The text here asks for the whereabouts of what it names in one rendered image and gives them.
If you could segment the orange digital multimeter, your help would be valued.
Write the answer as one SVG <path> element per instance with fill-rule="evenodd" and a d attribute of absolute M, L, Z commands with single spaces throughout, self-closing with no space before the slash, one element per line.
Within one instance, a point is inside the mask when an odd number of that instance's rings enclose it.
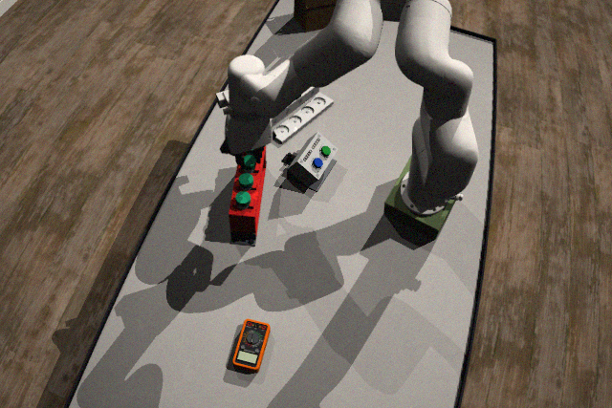
<path fill-rule="evenodd" d="M 269 324 L 246 319 L 232 360 L 233 367 L 258 373 L 270 331 Z"/>

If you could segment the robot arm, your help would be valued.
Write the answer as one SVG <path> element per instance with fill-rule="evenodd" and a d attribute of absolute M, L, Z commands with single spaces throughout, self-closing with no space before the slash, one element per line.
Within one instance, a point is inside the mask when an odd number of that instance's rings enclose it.
<path fill-rule="evenodd" d="M 229 89 L 216 94 L 217 103 L 238 121 L 275 118 L 310 87 L 325 87 L 367 62 L 378 48 L 383 21 L 399 22 L 398 67 L 424 87 L 401 197 L 416 214 L 436 214 L 449 199 L 463 200 L 459 193 L 478 162 L 468 108 L 473 73 L 448 55 L 451 16 L 448 0 L 337 0 L 328 26 L 267 75 L 259 58 L 234 58 Z"/>

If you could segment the dark grey table edge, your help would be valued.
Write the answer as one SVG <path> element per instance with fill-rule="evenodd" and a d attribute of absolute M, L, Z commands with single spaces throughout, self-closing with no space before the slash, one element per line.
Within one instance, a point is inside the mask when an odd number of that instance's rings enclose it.
<path fill-rule="evenodd" d="M 242 55 L 246 55 L 246 53 L 249 50 L 252 42 L 254 41 L 256 36 L 261 31 L 262 27 L 264 26 L 264 24 L 268 20 L 269 16 L 273 12 L 273 10 L 274 10 L 274 8 L 275 8 L 275 6 L 277 5 L 278 2 L 279 2 L 279 0 L 276 0 L 274 2 L 272 8 L 270 9 L 268 14 L 264 18 L 263 22 L 261 23 L 261 25 L 257 29 L 256 33 L 252 37 L 250 43 L 248 44 L 248 46 L 246 47 L 246 49 L 242 53 Z M 468 369 L 469 369 L 469 365 L 470 365 L 470 355 L 471 355 L 471 349 L 472 349 L 472 344 L 473 344 L 473 339 L 474 339 L 477 315 L 478 315 L 478 310 L 479 310 L 479 303 L 480 303 L 481 290 L 482 290 L 483 277 L 484 277 L 484 269 L 485 269 L 485 262 L 486 262 L 488 238 L 489 238 L 491 209 L 492 209 L 492 187 L 493 187 L 494 156 L 495 156 L 496 103 L 497 103 L 497 40 L 495 38 L 488 37 L 488 36 L 480 34 L 480 33 L 467 31 L 467 30 L 460 29 L 460 28 L 457 28 L 457 27 L 450 26 L 450 28 L 452 30 L 455 30 L 455 31 L 458 31 L 458 32 L 467 33 L 467 34 L 474 35 L 474 36 L 477 36 L 477 37 L 480 37 L 480 38 L 484 38 L 484 39 L 487 39 L 487 40 L 490 40 L 490 41 L 494 42 L 494 112 L 493 112 L 492 170 L 491 170 L 490 195 L 489 195 L 489 206 L 488 206 L 488 216 L 487 216 L 487 225 L 486 225 L 486 234 L 485 234 L 485 243 L 484 243 L 484 250 L 483 250 L 483 258 L 482 258 L 482 266 L 481 266 L 479 286 L 478 286 L 478 292 L 477 292 L 477 299 L 476 299 L 474 317 L 473 317 L 471 334 L 470 334 L 470 344 L 469 344 L 469 349 L 468 349 L 468 354 L 467 354 L 467 359 L 466 359 L 466 364 L 465 364 L 465 370 L 464 370 L 464 374 L 463 374 L 461 389 L 460 389 L 459 398 L 458 398 L 457 407 L 456 407 L 456 408 L 461 408 L 461 403 L 462 403 L 462 398 L 463 398 L 463 394 L 464 394 L 464 389 L 465 389 Z M 151 218 L 150 218 L 150 220 L 149 220 L 149 222 L 148 222 L 148 224 L 147 224 L 147 226 L 146 226 L 146 228 L 145 228 L 145 230 L 144 230 L 144 232 L 142 234 L 142 237 L 140 238 L 140 241 L 139 241 L 139 243 L 138 243 L 138 245 L 137 245 L 137 247 L 136 247 L 136 249 L 135 249 L 135 251 L 134 251 L 134 253 L 133 253 L 133 255 L 132 255 L 132 257 L 131 257 L 131 259 L 130 259 L 130 261 L 128 263 L 128 265 L 127 265 L 127 268 L 126 268 L 123 276 L 120 279 L 120 283 L 119 283 L 119 285 L 118 285 L 118 287 L 117 287 L 117 289 L 116 289 L 116 291 L 115 291 L 115 293 L 113 295 L 113 298 L 112 298 L 112 300 L 111 300 L 111 302 L 110 302 L 110 304 L 109 304 L 109 306 L 107 308 L 107 311 L 106 311 L 105 315 L 102 318 L 102 321 L 101 321 L 101 323 L 100 323 L 100 325 L 98 327 L 98 331 L 97 331 L 97 333 L 96 333 L 96 335 L 94 337 L 94 340 L 93 340 L 93 342 L 92 342 L 92 344 L 90 346 L 90 349 L 89 349 L 89 351 L 88 351 L 88 353 L 87 353 L 87 355 L 86 355 L 86 357 L 85 357 L 85 359 L 83 361 L 83 364 L 82 364 L 82 366 L 81 366 L 81 368 L 79 370 L 79 373 L 78 373 L 78 375 L 76 377 L 76 381 L 75 381 L 75 383 L 73 385 L 73 388 L 72 388 L 72 390 L 70 392 L 70 395 L 68 396 L 68 398 L 66 400 L 66 403 L 65 403 L 63 408 L 69 408 L 69 406 L 71 404 L 71 401 L 72 401 L 72 399 L 74 397 L 74 394 L 75 394 L 75 392 L 77 390 L 77 386 L 78 386 L 78 384 L 79 384 L 79 382 L 80 382 L 80 380 L 81 380 L 81 378 L 83 376 L 83 373 L 84 373 L 84 371 L 85 371 L 85 369 L 87 367 L 87 364 L 88 364 L 88 362 L 90 360 L 90 357 L 91 357 L 91 355 L 92 355 L 92 353 L 93 353 L 93 351 L 94 351 L 94 349 L 95 349 L 95 347 L 96 347 L 96 345 L 98 343 L 98 339 L 99 339 L 99 337 L 101 335 L 101 332 L 102 332 L 102 330 L 103 330 L 103 328 L 105 326 L 105 323 L 106 323 L 106 321 L 107 321 L 107 319 L 109 317 L 109 314 L 110 314 L 111 310 L 113 309 L 114 304 L 115 304 L 115 302 L 116 302 L 116 300 L 117 300 L 117 298 L 118 298 L 118 296 L 120 294 L 120 290 L 121 290 L 121 288 L 122 288 L 122 286 L 123 286 L 123 284 L 125 282 L 125 279 L 126 279 L 128 273 L 129 273 L 130 269 L 132 268 L 133 263 L 134 263 L 137 255 L 138 255 L 138 253 L 139 253 L 139 251 L 140 251 L 140 249 L 142 247 L 143 241 L 144 241 L 144 239 L 145 239 L 145 237 L 146 237 L 150 227 L 152 226 L 152 224 L 153 224 L 153 222 L 154 222 L 154 220 L 155 220 L 155 218 L 156 218 L 156 216 L 157 216 L 157 214 L 158 214 L 158 212 L 159 212 L 159 210 L 160 210 L 160 208 L 161 208 L 161 206 L 162 206 L 162 204 L 164 202 L 164 199 L 165 199 L 165 197 L 166 197 L 166 195 L 167 195 L 171 185 L 174 183 L 174 181 L 175 181 L 175 179 L 176 179 L 176 177 L 177 177 L 177 175 L 178 175 L 182 165 L 184 164 L 184 162 L 186 160 L 186 157 L 187 157 L 188 153 L 190 152 L 190 150 L 191 150 L 195 140 L 197 140 L 200 132 L 202 131 L 205 123 L 207 122 L 208 117 L 210 116 L 210 114 L 211 114 L 213 108 L 215 107 L 216 103 L 217 103 L 217 100 L 214 99 L 214 101 L 211 104 L 211 106 L 210 106 L 206 116 L 204 117 L 204 119 L 203 119 L 202 123 L 200 124 L 197 132 L 195 133 L 192 141 L 190 142 L 188 148 L 186 149 L 186 151 L 185 151 L 181 161 L 179 162 L 179 164 L 178 164 L 178 166 L 177 166 L 173 176 L 171 177 L 171 179 L 170 179 L 170 181 L 169 181 L 169 183 L 168 183 L 168 185 L 167 185 L 167 187 L 166 187 L 166 189 L 164 191 L 164 194 L 162 195 L 161 199 L 159 200 L 159 202 L 158 202 L 158 204 L 157 204 L 157 206 L 156 206 L 156 208 L 155 208 L 155 210 L 154 210 L 154 212 L 153 212 L 153 214 L 152 214 L 152 216 L 151 216 Z"/>

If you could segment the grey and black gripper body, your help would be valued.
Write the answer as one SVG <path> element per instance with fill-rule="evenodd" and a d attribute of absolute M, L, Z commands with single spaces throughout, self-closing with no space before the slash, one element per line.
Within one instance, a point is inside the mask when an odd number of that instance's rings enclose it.
<path fill-rule="evenodd" d="M 227 115 L 226 137 L 228 137 L 228 146 L 232 154 L 240 154 L 268 145 L 273 140 L 271 120 L 261 117 L 255 121 L 242 122 Z"/>

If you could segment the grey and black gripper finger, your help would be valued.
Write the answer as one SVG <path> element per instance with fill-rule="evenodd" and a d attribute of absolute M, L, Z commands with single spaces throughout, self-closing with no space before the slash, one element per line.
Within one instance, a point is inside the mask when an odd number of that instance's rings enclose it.
<path fill-rule="evenodd" d="M 243 157 L 242 153 L 240 153 L 240 154 L 232 154 L 230 152 L 230 150 L 229 150 L 229 147 L 228 147 L 228 140 L 227 140 L 227 138 L 225 138 L 224 142 L 222 143 L 222 145 L 220 147 L 220 151 L 221 151 L 222 154 L 230 154 L 230 155 L 234 156 L 237 165 L 240 165 L 241 169 L 245 168 L 244 157 Z"/>
<path fill-rule="evenodd" d="M 272 130 L 273 130 L 273 129 L 272 129 Z M 276 133 L 275 133 L 275 131 L 273 130 L 273 139 L 274 139 L 275 137 L 276 137 Z M 266 145 L 265 145 L 265 146 L 266 146 Z M 258 164 L 259 164 L 259 163 L 261 163 L 262 152 L 264 151 L 264 147 L 265 147 L 265 146 L 262 146 L 262 147 L 259 147 L 259 148 L 256 148 L 256 149 L 253 149 L 253 156 L 256 158 L 256 162 L 257 162 Z"/>

